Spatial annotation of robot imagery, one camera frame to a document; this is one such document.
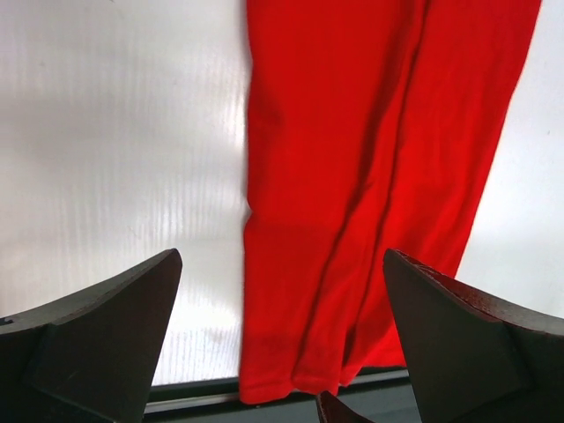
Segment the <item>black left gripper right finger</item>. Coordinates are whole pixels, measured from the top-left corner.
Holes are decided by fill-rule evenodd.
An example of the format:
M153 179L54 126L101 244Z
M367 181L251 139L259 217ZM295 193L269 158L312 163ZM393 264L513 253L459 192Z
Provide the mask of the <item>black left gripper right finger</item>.
M561 422L563 321L389 249L385 283L424 422Z

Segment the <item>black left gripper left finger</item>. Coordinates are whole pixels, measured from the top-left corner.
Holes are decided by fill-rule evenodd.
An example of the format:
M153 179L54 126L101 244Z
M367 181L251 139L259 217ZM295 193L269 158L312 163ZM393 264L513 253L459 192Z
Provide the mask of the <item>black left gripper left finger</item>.
M139 422L177 295L167 249L1 320L3 422Z

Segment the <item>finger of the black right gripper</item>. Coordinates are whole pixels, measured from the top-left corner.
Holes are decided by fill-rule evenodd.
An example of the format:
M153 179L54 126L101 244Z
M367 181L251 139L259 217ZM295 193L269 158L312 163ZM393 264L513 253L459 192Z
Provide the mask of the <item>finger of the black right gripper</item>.
M373 423L350 409L329 391L318 394L315 404L320 423Z

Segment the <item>red t-shirt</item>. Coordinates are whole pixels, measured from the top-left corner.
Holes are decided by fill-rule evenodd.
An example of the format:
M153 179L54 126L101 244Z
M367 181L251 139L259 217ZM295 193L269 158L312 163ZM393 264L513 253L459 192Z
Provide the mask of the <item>red t-shirt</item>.
M249 1L241 400L405 364L382 259L454 275L537 1Z

